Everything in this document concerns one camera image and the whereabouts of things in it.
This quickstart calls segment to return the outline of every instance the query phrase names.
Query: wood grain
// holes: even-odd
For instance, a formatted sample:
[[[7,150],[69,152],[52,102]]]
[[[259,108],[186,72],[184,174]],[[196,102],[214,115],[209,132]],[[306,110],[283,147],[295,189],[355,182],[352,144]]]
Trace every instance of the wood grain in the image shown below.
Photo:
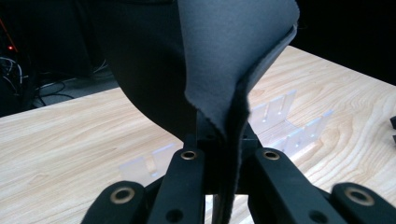
[[[356,182],[396,205],[396,87],[287,47],[250,104],[291,90],[288,119],[297,125],[334,110],[320,139],[292,158],[305,176],[325,190]],[[170,143],[181,147],[120,89],[1,118],[0,223],[79,223],[121,180],[121,164]],[[237,197],[232,223],[250,221],[246,197]]]

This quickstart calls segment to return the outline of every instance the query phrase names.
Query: transparent acrylic block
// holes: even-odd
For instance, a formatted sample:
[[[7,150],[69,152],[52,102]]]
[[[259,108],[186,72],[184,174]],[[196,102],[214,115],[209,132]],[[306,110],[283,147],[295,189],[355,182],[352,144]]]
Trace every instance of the transparent acrylic block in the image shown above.
[[[295,94],[296,91],[290,91],[269,103],[254,107],[249,118],[263,147],[281,150],[289,157],[317,141],[332,114],[329,110],[304,127],[295,126],[287,120]]]
[[[165,175],[172,157],[179,148],[175,144],[161,147],[148,155],[127,161],[120,166],[122,179],[144,187]]]
[[[329,110],[304,127],[295,126],[287,120],[295,94],[296,91],[290,91],[269,103],[256,106],[252,109],[248,120],[263,147],[281,150],[289,157],[318,140],[332,114]],[[127,161],[120,166],[121,176],[124,180],[134,181],[145,187],[165,175],[177,150],[179,148],[175,144],[169,144],[147,155]],[[209,207],[211,201],[209,198],[206,200]]]

